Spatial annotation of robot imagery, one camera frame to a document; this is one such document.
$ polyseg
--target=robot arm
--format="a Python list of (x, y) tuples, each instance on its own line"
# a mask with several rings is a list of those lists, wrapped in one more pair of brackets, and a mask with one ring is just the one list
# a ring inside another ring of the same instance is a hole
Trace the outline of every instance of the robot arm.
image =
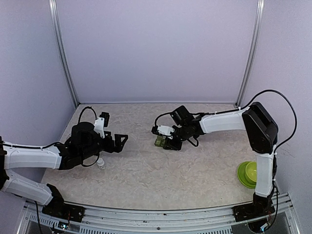
[(36, 167), (69, 170), (82, 165), (91, 156), (98, 156), (102, 151), (119, 153), (122, 151), (127, 135), (104, 131), (109, 114), (102, 112), (95, 124), (80, 122), (73, 126), (71, 136), (62, 143), (50, 146), (16, 145), (3, 142), (0, 137), (0, 189), (18, 196), (37, 201), (44, 205), (43, 213), (60, 218), (81, 221), (83, 207), (64, 203), (64, 199), (53, 185), (40, 184), (13, 172), (13, 168)]
[(170, 113), (178, 126), (154, 126), (152, 133), (158, 135), (157, 146), (164, 149), (180, 150), (184, 141), (198, 146), (200, 135), (217, 131), (245, 130), (257, 161), (257, 184), (253, 204), (238, 208), (237, 221), (273, 213), (273, 178), (276, 173), (274, 149), (277, 143), (278, 126), (259, 102), (249, 107), (220, 113), (202, 113), (197, 117), (180, 106)]

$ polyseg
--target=marble-patterned table surface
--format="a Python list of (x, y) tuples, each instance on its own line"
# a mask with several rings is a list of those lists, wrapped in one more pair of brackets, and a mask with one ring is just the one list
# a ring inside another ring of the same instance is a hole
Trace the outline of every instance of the marble-patterned table surface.
[[(128, 134), (119, 154), (101, 153), (106, 168), (77, 166), (68, 171), (46, 170), (43, 183), (55, 185), (66, 201), (101, 207), (171, 210), (207, 208), (252, 200), (254, 190), (237, 179), (239, 163), (255, 160), (244, 131), (226, 131), (200, 136), (195, 148), (184, 142), (181, 151), (154, 146), (151, 133), (155, 118), (181, 104), (93, 104), (99, 115), (110, 113), (106, 131)], [(61, 141), (78, 121), (80, 105), (68, 124)], [(192, 113), (232, 109), (232, 105), (185, 104)], [(86, 110), (82, 121), (94, 122)], [(174, 125), (170, 116), (158, 124)], [(90, 164), (95, 156), (85, 160)]]

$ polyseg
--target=small white bottle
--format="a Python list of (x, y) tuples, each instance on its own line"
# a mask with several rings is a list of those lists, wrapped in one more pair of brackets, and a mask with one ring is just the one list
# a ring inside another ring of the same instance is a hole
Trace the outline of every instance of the small white bottle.
[(97, 161), (97, 166), (100, 170), (104, 170), (106, 164), (104, 162), (104, 160), (100, 157)]

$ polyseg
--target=green object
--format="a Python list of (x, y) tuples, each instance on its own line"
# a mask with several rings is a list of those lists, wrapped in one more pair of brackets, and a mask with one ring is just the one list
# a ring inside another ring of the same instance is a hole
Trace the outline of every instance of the green object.
[(155, 141), (155, 146), (163, 147), (165, 144), (165, 139), (166, 137), (164, 136), (157, 136), (156, 141)]
[(249, 183), (246, 179), (246, 166), (247, 164), (250, 163), (250, 161), (247, 162), (242, 162), (238, 168), (237, 168), (237, 177), (239, 181), (247, 188), (249, 189), (254, 189), (256, 186), (256, 183)]
[(246, 173), (246, 179), (250, 183), (256, 183), (257, 182), (257, 163), (256, 162), (250, 162), (246, 165), (245, 169)]

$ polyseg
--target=green saucer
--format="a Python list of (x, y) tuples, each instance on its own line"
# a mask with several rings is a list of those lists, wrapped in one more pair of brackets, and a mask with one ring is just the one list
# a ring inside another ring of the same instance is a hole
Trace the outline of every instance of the green saucer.
[(239, 181), (247, 188), (249, 189), (254, 189), (255, 188), (255, 184), (250, 184), (246, 179), (245, 179), (245, 170), (246, 170), (246, 166), (247, 164), (250, 162), (242, 162), (237, 169), (237, 177), (239, 179)]

